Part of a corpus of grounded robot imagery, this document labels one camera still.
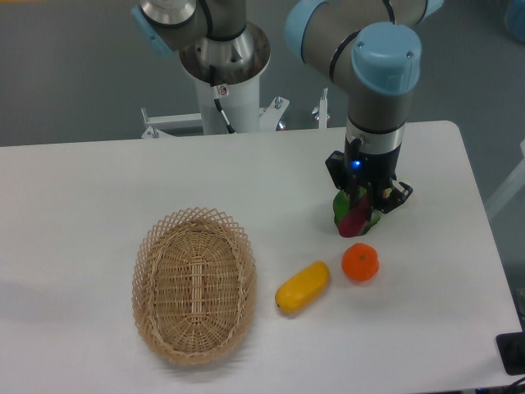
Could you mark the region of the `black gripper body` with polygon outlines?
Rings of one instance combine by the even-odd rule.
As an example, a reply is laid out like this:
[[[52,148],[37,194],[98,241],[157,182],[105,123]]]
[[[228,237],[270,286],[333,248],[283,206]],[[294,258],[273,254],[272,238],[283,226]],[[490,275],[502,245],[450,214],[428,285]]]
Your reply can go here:
[[[364,151],[364,142],[355,139],[345,141],[345,149],[334,151],[325,161],[331,179],[338,190],[347,194],[351,180],[358,182],[359,189],[367,193],[368,183],[377,188],[377,210],[387,214],[403,205],[413,193],[413,187],[400,181],[396,166],[400,148],[387,153],[371,154]]]

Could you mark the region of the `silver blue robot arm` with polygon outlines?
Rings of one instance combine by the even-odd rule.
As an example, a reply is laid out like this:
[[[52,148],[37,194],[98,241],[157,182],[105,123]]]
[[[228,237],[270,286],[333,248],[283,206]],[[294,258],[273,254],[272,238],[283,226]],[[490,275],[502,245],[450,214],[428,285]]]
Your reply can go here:
[[[370,223],[412,194],[399,181],[399,157],[422,45],[413,26],[438,1],[301,1],[285,21],[285,41],[305,64],[326,75],[349,98],[345,148],[326,167],[344,195],[336,224]],[[244,1],[139,1],[131,14],[160,53],[179,53],[201,80],[215,131],[243,131],[238,111],[221,90],[252,80],[269,61],[267,39],[247,18]]]

